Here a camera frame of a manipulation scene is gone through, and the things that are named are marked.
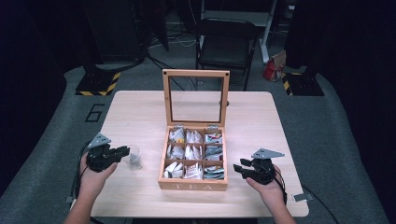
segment black chair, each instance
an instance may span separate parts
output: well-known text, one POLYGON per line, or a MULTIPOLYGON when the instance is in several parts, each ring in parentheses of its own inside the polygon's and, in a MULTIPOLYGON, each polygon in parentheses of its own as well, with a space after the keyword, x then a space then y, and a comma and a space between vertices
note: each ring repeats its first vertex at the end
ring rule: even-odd
POLYGON ((260 29, 249 21, 206 18, 198 22, 195 33, 195 68, 243 70, 245 91, 260 29))

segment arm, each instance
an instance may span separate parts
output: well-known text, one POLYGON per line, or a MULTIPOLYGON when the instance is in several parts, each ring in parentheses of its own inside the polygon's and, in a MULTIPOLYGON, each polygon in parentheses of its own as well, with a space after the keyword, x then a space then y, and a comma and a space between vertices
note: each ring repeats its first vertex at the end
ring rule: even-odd
MULTIPOLYGON (((280 176, 276 174, 277 180, 281 182, 280 176)), ((247 178, 247 183, 260 193, 262 201, 267 206, 269 211, 274 217, 275 223, 277 224, 294 224, 296 223, 294 218, 291 216, 288 208, 283 202, 283 193, 279 185, 272 181, 267 185, 262 185, 254 181, 252 178, 247 178)))
POLYGON ((78 199, 70 210, 64 224, 90 223, 93 204, 105 186, 106 180, 117 168, 117 164, 113 163, 104 171, 96 173, 89 167, 86 168, 86 164, 87 153, 81 158, 79 172, 82 174, 82 177, 78 199))

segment yellow and black hazard tape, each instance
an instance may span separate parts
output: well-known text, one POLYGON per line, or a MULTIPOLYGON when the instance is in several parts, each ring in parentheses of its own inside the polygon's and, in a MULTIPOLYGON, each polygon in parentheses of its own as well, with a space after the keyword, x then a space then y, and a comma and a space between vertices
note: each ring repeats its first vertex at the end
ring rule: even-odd
POLYGON ((76 95, 86 95, 86 96, 93 96, 93 95, 110 95, 113 92, 114 88, 116 88, 117 81, 119 80, 120 73, 114 75, 113 79, 111 80, 110 85, 108 86, 106 91, 76 91, 76 95))
MULTIPOLYGON (((299 76, 301 73, 287 73, 287 74, 299 76)), ((290 84, 288 82, 286 73, 282 73, 282 82, 283 82, 283 87, 285 87, 286 94, 293 95, 293 92, 291 91, 290 84)))

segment dark background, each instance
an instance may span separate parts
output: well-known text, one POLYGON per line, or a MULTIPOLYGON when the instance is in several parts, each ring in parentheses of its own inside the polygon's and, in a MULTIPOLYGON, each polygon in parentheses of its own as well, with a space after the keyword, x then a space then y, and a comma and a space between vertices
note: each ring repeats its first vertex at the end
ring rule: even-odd
MULTIPOLYGON (((393 9, 396 7, 389 0, 348 3, 341 10, 337 1, 298 1, 286 45, 287 65, 309 66, 313 55, 324 59, 318 71, 336 89, 365 169, 389 221, 396 222, 391 210, 391 203, 396 201, 393 194, 396 189, 393 9), (327 48, 320 48, 334 17, 342 18, 337 23, 339 29, 327 48)), ((61 101, 66 85, 64 73, 82 65, 76 44, 82 43, 90 53, 90 60, 96 63, 101 63, 103 57, 79 1, 15 0, 1 5, 0 192, 3 193, 61 101), (73 21, 64 13, 75 15, 73 19, 78 26, 71 27, 73 21)), ((136 37, 134 41, 140 44, 142 40, 136 37)))

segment wooden box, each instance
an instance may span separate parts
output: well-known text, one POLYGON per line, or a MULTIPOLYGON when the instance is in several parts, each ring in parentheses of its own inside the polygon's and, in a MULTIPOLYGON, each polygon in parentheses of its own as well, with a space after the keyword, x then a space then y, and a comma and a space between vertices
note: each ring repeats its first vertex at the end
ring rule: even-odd
POLYGON ((209 191, 225 191, 227 189, 227 150, 224 124, 229 79, 229 71, 163 70, 167 129, 158 177, 161 189, 209 191), (214 91, 197 91, 197 83, 207 79, 215 79, 214 83, 217 83, 217 88, 214 91), (191 90, 185 90, 184 86, 179 84, 180 82, 189 83, 190 85, 184 86, 190 86, 191 90), (170 133, 177 133, 181 130, 184 133, 183 140, 170 139, 170 133), (203 142, 189 143, 186 139, 187 132, 198 133, 202 136, 203 142), (206 156, 206 153, 219 152, 221 149, 222 155, 220 156, 206 156), (199 154, 201 150, 201 157, 196 154, 194 154, 195 157, 188 156, 191 151, 199 154), (172 170, 169 167, 171 164, 180 165, 182 172, 169 172, 172 170), (223 178, 219 179, 210 178, 210 176, 219 174, 211 175, 205 171, 221 171, 221 169, 223 169, 223 178))

